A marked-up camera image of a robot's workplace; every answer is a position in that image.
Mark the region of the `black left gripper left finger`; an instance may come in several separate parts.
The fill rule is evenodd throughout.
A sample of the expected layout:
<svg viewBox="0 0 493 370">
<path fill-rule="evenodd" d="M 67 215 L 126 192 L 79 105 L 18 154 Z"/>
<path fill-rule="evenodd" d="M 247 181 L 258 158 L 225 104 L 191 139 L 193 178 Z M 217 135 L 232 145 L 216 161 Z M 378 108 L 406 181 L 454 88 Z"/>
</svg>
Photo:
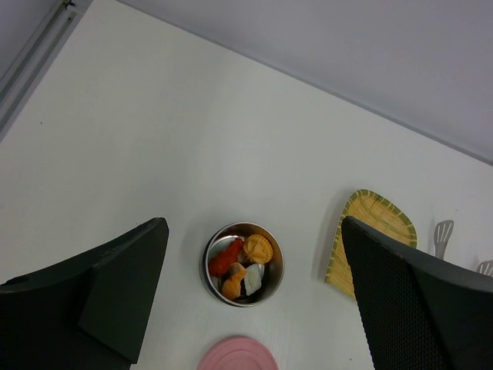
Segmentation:
<svg viewBox="0 0 493 370">
<path fill-rule="evenodd" d="M 169 238 L 156 217 L 1 286 L 3 369 L 128 369 L 137 363 Z"/>
</svg>

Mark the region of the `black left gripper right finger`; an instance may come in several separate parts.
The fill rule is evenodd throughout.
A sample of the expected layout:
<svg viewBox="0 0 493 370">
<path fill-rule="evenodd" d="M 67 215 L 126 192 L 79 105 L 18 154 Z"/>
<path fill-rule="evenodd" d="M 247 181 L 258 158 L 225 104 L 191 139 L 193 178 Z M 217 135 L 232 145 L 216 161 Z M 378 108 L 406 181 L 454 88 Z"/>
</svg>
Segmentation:
<svg viewBox="0 0 493 370">
<path fill-rule="evenodd" d="M 341 235 L 375 369 L 490 369 L 492 279 L 354 217 Z"/>
</svg>

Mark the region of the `red fried chicken toy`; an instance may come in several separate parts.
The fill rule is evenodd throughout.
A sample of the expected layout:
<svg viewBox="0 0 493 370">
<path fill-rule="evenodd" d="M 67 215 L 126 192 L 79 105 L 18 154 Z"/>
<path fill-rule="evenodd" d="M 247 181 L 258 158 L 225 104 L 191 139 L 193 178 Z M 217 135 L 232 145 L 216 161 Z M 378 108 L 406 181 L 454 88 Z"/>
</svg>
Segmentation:
<svg viewBox="0 0 493 370">
<path fill-rule="evenodd" d="M 238 255 L 243 249 L 244 241 L 236 238 L 227 249 L 219 252 L 208 263 L 208 269 L 211 276 L 221 278 L 230 268 L 238 261 Z"/>
</svg>

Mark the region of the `salmon-coloured fish food toy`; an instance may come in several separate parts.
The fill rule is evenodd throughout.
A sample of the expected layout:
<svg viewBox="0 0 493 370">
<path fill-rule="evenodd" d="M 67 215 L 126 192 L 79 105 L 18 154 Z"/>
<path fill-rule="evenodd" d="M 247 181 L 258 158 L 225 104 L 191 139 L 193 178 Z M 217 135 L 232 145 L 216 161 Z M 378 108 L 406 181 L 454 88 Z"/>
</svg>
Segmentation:
<svg viewBox="0 0 493 370">
<path fill-rule="evenodd" d="M 233 301 L 241 295 L 241 282 L 246 277 L 247 270 L 242 264 L 235 262 L 228 272 L 229 277 L 223 282 L 221 294 Z"/>
</svg>

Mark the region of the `pink round lid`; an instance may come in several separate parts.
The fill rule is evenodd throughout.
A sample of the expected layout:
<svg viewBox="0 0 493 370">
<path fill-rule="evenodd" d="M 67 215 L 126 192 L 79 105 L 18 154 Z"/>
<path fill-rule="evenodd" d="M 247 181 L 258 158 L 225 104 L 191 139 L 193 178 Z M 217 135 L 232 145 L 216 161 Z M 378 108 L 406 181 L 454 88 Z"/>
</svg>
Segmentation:
<svg viewBox="0 0 493 370">
<path fill-rule="evenodd" d="M 279 366 L 265 345 L 255 339 L 235 335 L 212 345 L 201 358 L 197 369 L 278 370 Z"/>
</svg>

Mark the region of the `round steel lunch bowl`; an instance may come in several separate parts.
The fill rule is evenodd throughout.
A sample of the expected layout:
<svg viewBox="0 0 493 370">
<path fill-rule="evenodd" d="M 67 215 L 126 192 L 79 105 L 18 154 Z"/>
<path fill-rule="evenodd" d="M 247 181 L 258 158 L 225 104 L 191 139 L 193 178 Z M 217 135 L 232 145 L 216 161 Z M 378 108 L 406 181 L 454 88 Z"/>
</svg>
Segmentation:
<svg viewBox="0 0 493 370">
<path fill-rule="evenodd" d="M 262 274 L 262 285 L 257 292 L 249 297 L 242 294 L 239 298 L 230 300 L 225 298 L 220 293 L 220 289 L 214 285 L 213 278 L 206 265 L 217 253 L 226 249 L 227 242 L 232 242 L 235 237 L 245 238 L 251 234 L 259 234 L 272 244 L 273 260 L 268 262 L 266 267 L 260 269 L 260 273 Z M 284 273 L 283 252 L 276 238 L 266 228 L 254 223 L 237 222 L 219 229 L 208 240 L 203 250 L 200 272 L 203 284 L 219 301 L 238 308 L 250 308 L 265 302 L 280 286 Z"/>
</svg>

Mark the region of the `sushi roll toy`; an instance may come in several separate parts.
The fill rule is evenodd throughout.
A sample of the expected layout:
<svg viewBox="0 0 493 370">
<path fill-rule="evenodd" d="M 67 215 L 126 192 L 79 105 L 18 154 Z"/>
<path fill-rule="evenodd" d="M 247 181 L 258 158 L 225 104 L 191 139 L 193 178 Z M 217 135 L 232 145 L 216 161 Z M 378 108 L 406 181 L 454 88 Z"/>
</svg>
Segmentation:
<svg viewBox="0 0 493 370">
<path fill-rule="evenodd" d="M 263 264 L 251 264 L 246 268 L 246 275 L 243 278 L 243 283 L 248 297 L 261 288 L 264 271 L 265 266 Z"/>
</svg>

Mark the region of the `round yellow waffle toy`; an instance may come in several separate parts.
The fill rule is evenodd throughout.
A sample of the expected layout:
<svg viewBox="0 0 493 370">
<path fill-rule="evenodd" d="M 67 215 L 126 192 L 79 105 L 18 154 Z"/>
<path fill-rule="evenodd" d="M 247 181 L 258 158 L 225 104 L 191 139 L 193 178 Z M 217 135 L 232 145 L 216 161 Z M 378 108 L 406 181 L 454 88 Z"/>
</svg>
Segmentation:
<svg viewBox="0 0 493 370">
<path fill-rule="evenodd" d="M 250 235 L 243 244 L 247 259 L 256 264 L 267 264 L 273 258 L 271 243 L 260 234 Z"/>
</svg>

